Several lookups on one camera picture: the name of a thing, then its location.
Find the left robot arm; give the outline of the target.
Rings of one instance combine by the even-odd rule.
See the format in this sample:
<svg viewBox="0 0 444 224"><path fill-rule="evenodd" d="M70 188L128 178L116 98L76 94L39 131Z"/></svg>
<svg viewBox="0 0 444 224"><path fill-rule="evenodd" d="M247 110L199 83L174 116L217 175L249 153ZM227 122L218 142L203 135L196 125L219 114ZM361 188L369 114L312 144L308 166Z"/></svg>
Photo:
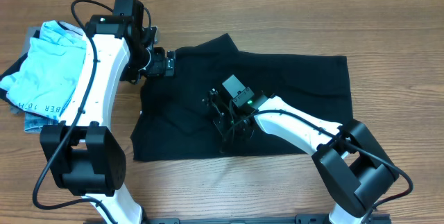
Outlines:
<svg viewBox="0 0 444 224"><path fill-rule="evenodd" d="M83 69L60 122L40 133L43 174L75 203L90 203L105 223L147 223L124 183L126 156L110 130L112 109L120 82L172 76L176 55L158 46L159 30L139 0L115 0L80 27L87 42Z"/></svg>

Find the black t-shirt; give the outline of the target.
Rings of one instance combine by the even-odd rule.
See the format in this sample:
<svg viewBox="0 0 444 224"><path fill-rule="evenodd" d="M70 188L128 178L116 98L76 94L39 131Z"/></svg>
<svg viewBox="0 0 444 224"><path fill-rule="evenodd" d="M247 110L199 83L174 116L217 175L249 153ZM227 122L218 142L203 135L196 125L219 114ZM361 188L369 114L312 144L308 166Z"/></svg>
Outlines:
<svg viewBox="0 0 444 224"><path fill-rule="evenodd" d="M248 53L225 34L179 48L174 75L144 83L142 113L131 135L134 159L153 162L298 153L287 141L261 130L223 145L204 98L230 76L254 92L275 94L319 119L347 123L352 118L346 57Z"/></svg>

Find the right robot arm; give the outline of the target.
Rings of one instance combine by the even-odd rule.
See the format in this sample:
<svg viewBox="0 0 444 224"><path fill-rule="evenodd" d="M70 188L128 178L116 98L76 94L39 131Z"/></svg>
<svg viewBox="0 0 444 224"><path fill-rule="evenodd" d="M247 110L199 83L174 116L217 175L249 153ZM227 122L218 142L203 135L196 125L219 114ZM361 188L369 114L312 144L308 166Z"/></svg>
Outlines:
<svg viewBox="0 0 444 224"><path fill-rule="evenodd" d="M299 223L390 223L375 206L398 179L392 161L370 130L355 119L346 124L300 111L269 92L255 92L230 76L202 102L231 150L256 130L279 137L308 154L335 201L328 214L299 216Z"/></svg>

